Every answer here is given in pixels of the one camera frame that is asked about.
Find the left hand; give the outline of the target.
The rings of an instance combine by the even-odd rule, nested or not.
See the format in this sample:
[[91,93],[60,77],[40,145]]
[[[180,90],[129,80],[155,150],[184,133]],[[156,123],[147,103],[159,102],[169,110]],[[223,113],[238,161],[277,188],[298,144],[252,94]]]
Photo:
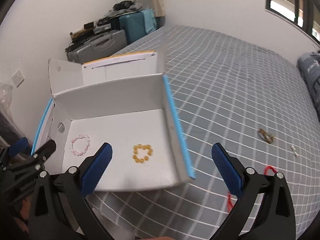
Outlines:
[[29,220],[30,206],[31,206],[31,196],[25,197],[22,202],[20,209],[21,218],[18,220],[18,224],[21,228],[26,228],[26,222]]

